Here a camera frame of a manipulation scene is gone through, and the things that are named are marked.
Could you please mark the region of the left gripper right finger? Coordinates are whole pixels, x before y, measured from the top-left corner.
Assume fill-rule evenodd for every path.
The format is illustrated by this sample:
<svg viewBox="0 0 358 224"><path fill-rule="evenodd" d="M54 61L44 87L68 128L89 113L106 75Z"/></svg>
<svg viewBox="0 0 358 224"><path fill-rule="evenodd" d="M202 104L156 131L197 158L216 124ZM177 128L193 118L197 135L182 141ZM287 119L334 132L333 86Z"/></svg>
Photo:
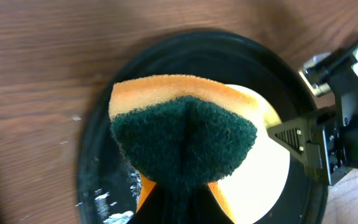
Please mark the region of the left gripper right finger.
<svg viewBox="0 0 358 224"><path fill-rule="evenodd" d="M191 196L192 224L233 224L223 212L212 191L202 186L193 191Z"/></svg>

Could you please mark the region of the green and yellow sponge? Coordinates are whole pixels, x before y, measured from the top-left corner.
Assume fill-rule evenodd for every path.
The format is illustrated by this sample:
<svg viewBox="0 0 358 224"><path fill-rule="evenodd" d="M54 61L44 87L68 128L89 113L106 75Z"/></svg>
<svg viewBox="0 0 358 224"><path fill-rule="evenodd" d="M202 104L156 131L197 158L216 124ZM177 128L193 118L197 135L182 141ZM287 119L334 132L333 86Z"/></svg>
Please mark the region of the green and yellow sponge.
<svg viewBox="0 0 358 224"><path fill-rule="evenodd" d="M173 199L168 220L190 221L193 191L231 175L257 137L258 101L190 75L114 84L111 132L123 156Z"/></svg>

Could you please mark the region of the yellow plate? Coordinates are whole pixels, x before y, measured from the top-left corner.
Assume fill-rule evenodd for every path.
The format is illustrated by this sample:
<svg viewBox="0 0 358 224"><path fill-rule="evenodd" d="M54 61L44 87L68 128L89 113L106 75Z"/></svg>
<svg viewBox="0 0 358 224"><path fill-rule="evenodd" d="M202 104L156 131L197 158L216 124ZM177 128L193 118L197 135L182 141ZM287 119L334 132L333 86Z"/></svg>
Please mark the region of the yellow plate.
<svg viewBox="0 0 358 224"><path fill-rule="evenodd" d="M266 129L281 123L272 105L257 92L229 85L258 102L250 120L257 138L242 164L229 176L210 184L221 208L234 223L255 223L276 204L287 182L290 153L268 137Z"/></svg>

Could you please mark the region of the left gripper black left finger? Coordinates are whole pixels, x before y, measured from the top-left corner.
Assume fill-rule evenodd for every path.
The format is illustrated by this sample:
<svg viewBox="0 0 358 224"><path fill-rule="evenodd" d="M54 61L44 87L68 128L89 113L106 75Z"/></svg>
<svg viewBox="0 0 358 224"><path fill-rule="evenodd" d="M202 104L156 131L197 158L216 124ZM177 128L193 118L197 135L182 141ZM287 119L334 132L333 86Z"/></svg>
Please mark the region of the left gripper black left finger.
<svg viewBox="0 0 358 224"><path fill-rule="evenodd" d="M164 188L154 185L143 188L139 198L139 209L129 220L128 224L164 224L165 221L165 196Z"/></svg>

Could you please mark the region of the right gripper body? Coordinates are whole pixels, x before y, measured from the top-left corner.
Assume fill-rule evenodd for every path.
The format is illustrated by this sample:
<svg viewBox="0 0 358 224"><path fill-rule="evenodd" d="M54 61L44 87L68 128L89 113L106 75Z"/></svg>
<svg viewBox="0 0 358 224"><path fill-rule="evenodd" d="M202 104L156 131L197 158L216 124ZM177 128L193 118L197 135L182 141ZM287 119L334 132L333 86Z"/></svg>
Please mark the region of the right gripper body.
<svg viewBox="0 0 358 224"><path fill-rule="evenodd" d="M305 173L316 182L335 185L351 168L344 164L339 134L341 122L333 107L320 108L307 114L304 164Z"/></svg>

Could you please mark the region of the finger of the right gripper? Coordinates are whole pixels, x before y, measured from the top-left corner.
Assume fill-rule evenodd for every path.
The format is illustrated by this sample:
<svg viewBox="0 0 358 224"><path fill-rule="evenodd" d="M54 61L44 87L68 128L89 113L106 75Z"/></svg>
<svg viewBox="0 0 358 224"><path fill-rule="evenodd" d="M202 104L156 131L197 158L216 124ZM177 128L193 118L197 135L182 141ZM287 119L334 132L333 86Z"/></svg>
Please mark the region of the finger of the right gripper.
<svg viewBox="0 0 358 224"><path fill-rule="evenodd" d="M309 127L306 118L296 118L268 128L267 134L296 159L306 159L306 143L310 140Z"/></svg>

